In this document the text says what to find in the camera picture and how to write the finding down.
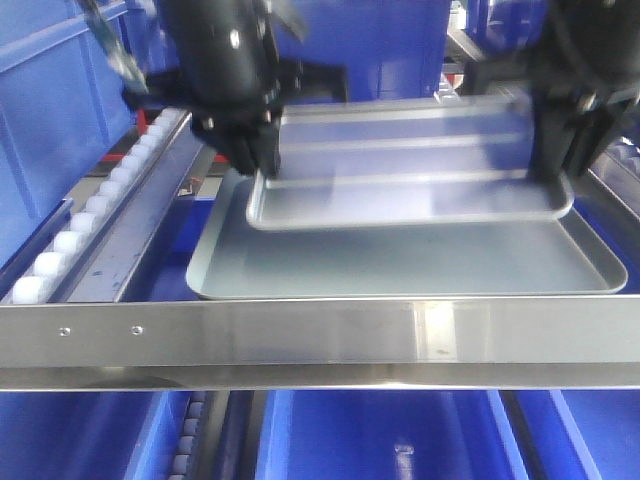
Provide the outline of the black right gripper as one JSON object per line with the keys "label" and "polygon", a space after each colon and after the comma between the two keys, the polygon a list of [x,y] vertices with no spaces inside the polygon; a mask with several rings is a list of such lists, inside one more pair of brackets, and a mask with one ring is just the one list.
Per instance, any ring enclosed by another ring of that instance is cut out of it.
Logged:
{"label": "black right gripper", "polygon": [[569,107],[583,114],[569,152],[569,175],[581,176],[639,117],[639,61],[607,59],[597,68],[490,59],[470,62],[461,92],[483,95],[498,86],[520,85],[541,99],[533,102],[534,143],[530,172],[555,178],[570,147]]}

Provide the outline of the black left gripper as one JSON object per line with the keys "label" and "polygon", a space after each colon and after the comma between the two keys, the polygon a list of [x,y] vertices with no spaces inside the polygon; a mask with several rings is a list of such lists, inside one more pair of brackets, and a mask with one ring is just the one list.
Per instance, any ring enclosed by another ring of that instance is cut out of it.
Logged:
{"label": "black left gripper", "polygon": [[[199,121],[199,138],[223,155],[241,175],[276,176],[281,157],[282,109],[306,99],[348,100],[343,65],[280,58],[265,70],[267,86],[252,89],[250,75],[215,72],[198,89],[186,70],[175,68],[145,77],[146,89],[123,90],[134,109],[172,107],[190,111]],[[244,131],[251,131],[248,140]]]}

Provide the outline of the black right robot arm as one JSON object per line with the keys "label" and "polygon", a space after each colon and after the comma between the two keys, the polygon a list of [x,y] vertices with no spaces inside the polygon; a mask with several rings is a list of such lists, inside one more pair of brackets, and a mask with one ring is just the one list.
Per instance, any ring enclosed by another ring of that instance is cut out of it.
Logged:
{"label": "black right robot arm", "polygon": [[583,175],[639,115],[639,4],[551,1],[531,45],[466,65],[462,90],[521,82],[534,122],[529,172]]}

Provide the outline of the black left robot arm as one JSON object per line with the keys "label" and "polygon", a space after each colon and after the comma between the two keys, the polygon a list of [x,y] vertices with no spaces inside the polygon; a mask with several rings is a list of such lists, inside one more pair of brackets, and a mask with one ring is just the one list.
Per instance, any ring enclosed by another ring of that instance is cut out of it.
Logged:
{"label": "black left robot arm", "polygon": [[287,1],[160,1],[157,9],[178,65],[147,75],[141,93],[125,88],[124,100],[189,111],[193,134],[242,175],[277,176],[287,105],[349,97],[345,66],[279,54],[273,23],[299,40],[307,34]]}

